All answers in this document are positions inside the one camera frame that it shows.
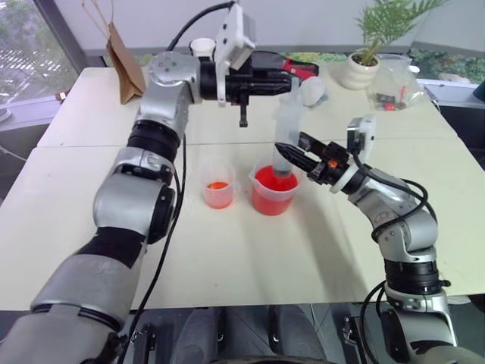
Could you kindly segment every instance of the small measuring cup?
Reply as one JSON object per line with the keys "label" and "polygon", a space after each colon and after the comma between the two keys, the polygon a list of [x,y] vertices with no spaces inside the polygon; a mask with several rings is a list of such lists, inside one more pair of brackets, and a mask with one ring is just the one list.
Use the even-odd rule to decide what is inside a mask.
{"label": "small measuring cup", "polygon": [[228,207],[237,190],[235,175],[232,165],[223,159],[204,160],[199,170],[199,181],[205,203],[213,209]]}
{"label": "small measuring cup", "polygon": [[255,167],[249,174],[249,179],[252,182],[251,202],[252,206],[261,214],[276,216],[283,214],[288,209],[305,175],[299,169],[294,168],[292,172],[297,180],[296,187],[286,191],[272,190],[256,179],[258,171],[268,165],[271,166],[271,162],[271,157],[263,158],[255,164]]}

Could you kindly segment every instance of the white table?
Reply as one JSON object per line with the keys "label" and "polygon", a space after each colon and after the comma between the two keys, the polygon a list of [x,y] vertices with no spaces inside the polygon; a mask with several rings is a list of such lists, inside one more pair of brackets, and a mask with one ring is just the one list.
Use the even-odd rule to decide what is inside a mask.
{"label": "white table", "polygon": [[[375,113],[378,139],[455,138],[455,131],[425,102],[404,111],[373,111],[364,91],[344,89],[335,81],[338,64],[321,67],[329,100],[309,111],[302,130],[320,140],[345,140],[356,117]],[[124,146],[135,120],[139,99],[120,105],[113,68],[87,68],[80,75],[38,146]],[[239,128],[239,107],[216,102],[190,107],[189,144],[269,143],[274,140],[277,97],[251,97],[248,128]]]}
{"label": "white table", "polygon": [[[201,156],[225,155],[239,180],[247,180],[253,163],[271,148],[188,147],[183,214],[148,307],[358,301],[383,280],[370,224],[328,187],[304,182],[279,217],[257,213],[244,189],[227,209],[204,204],[194,173]],[[92,237],[93,197],[118,150],[34,149],[0,208],[0,310],[28,309],[62,260]],[[453,283],[447,292],[485,292],[485,174],[462,142],[377,140],[369,163],[428,189],[440,222],[438,266]],[[180,168],[180,159],[176,164]],[[163,242],[149,247],[133,307],[162,248]]]}

